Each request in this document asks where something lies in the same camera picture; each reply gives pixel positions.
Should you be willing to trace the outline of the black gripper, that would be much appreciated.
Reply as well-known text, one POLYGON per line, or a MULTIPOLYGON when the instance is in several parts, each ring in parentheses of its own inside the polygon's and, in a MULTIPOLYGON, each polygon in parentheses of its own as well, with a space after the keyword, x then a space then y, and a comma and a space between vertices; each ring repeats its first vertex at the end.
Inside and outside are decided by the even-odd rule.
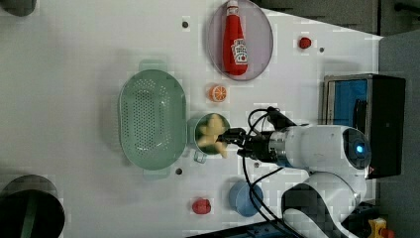
POLYGON ((218 138, 217 142, 239 146, 237 154, 241 157, 250 158, 264 163, 273 163, 273 155, 268 147, 272 131, 261 132, 259 135, 255 136, 246 134, 247 132, 243 128, 230 128, 221 134, 221 137, 225 139, 218 138))

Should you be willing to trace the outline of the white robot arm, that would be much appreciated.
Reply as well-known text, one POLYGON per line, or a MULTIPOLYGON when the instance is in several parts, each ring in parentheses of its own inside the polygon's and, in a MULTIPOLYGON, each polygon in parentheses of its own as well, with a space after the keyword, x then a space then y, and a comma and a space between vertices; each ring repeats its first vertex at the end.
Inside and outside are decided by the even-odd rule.
POLYGON ((232 128, 218 140, 235 144, 238 154, 308 178, 281 196, 283 222, 304 238, 359 238, 343 222, 367 194, 371 160, 367 137, 340 125, 293 125, 254 136, 232 128))

